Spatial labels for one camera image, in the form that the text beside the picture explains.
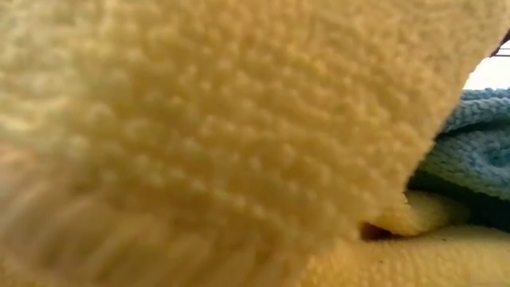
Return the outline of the cloth pile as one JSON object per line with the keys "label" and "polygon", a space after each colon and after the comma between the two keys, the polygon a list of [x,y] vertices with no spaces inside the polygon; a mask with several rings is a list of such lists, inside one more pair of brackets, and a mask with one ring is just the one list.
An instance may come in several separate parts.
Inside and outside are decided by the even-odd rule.
{"label": "cloth pile", "polygon": [[406,187],[510,0],[0,0],[0,287],[510,287]]}

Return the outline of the teal microfiber towel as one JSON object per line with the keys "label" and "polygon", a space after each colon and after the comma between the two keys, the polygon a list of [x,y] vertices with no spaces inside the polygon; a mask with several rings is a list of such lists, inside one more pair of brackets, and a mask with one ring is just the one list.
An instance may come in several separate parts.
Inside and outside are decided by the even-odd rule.
{"label": "teal microfiber towel", "polygon": [[410,183],[510,201],[510,88],[465,90]]}

